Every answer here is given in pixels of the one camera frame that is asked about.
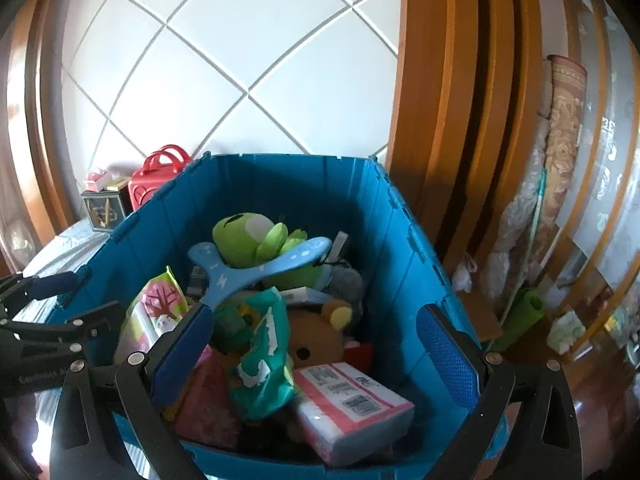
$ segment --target barcode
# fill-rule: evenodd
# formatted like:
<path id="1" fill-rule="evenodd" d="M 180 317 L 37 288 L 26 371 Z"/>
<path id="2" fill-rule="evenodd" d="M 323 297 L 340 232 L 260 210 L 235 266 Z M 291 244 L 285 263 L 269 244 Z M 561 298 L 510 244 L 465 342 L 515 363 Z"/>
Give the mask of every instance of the barcode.
<path id="1" fill-rule="evenodd" d="M 325 378 L 327 377 L 334 380 L 338 380 L 340 378 L 328 366 L 315 366 L 313 368 L 307 368 L 307 370 L 311 375 L 313 375 L 314 379 L 316 380 L 316 382 L 318 382 L 320 386 L 324 386 L 326 384 Z"/>
<path id="2" fill-rule="evenodd" d="M 380 410 L 380 406 L 373 402 L 373 400 L 367 399 L 364 395 L 351 397 L 351 399 L 344 400 L 342 404 L 357 416 L 370 415 L 371 413 L 375 413 Z"/>
<path id="3" fill-rule="evenodd" d="M 356 390 L 356 388 L 354 388 L 353 386 L 351 386 L 348 382 L 343 382 L 343 383 L 338 383 L 338 384 L 332 384 L 331 386 L 327 386 L 327 388 L 329 389 L 329 391 L 332 394 L 343 394 L 346 392 L 350 392 L 351 390 Z"/>

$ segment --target brown bear plush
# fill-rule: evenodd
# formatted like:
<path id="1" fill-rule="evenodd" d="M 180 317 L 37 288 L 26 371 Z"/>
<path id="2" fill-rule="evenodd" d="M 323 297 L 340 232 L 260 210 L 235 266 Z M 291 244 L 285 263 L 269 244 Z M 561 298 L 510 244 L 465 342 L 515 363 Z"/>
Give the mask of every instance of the brown bear plush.
<path id="1" fill-rule="evenodd" d="M 296 368 L 339 363 L 344 357 L 342 330 L 351 322 L 351 305 L 331 300 L 320 314 L 289 310 L 289 355 Z"/>

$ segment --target blue gripper pad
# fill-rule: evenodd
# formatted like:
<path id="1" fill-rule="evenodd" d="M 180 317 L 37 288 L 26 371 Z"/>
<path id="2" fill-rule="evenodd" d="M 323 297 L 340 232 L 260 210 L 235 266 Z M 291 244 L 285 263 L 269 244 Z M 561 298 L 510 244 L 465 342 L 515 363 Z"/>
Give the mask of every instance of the blue gripper pad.
<path id="1" fill-rule="evenodd" d="M 238 290 L 269 276 L 318 261 L 330 248 L 329 238 L 311 238 L 282 256 L 250 269 L 227 267 L 222 261 L 218 248 L 210 242 L 195 244 L 189 249 L 188 255 L 189 259 L 202 267 L 209 277 L 207 293 L 200 301 L 215 310 L 220 303 Z"/>
<path id="2" fill-rule="evenodd" d="M 415 318 L 418 338 L 438 371 L 453 401 L 473 411 L 480 399 L 484 370 L 482 352 L 471 339 L 458 332 L 437 306 L 422 307 Z"/>
<path id="3" fill-rule="evenodd" d="M 213 333 L 213 311 L 196 304 L 149 351 L 151 402 L 158 410 L 174 404 Z"/>

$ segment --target red handbag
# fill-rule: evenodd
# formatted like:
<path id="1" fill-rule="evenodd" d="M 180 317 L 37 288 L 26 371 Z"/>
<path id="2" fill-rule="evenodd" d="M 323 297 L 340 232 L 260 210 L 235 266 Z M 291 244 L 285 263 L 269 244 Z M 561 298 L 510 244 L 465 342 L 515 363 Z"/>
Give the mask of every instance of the red handbag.
<path id="1" fill-rule="evenodd" d="M 169 159 L 168 164 L 161 164 L 160 157 Z M 168 144 L 145 159 L 142 168 L 131 175 L 129 196 L 133 211 L 137 211 L 149 200 L 156 190 L 179 174 L 191 162 L 191 157 L 180 146 Z"/>

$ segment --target plush toy head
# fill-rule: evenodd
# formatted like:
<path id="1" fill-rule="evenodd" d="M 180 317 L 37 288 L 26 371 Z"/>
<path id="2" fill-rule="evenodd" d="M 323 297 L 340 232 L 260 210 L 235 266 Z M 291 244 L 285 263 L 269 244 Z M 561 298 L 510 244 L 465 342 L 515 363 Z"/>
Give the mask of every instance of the plush toy head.
<path id="1" fill-rule="evenodd" d="M 318 315 L 306 310 L 289 310 L 289 355 L 296 368 L 342 361 L 342 330 L 351 322 L 351 305 L 342 300 L 324 304 Z"/>
<path id="2" fill-rule="evenodd" d="M 230 267 L 248 269 L 273 260 L 287 241 L 287 226 L 264 215 L 240 213 L 213 228 L 213 241 Z"/>

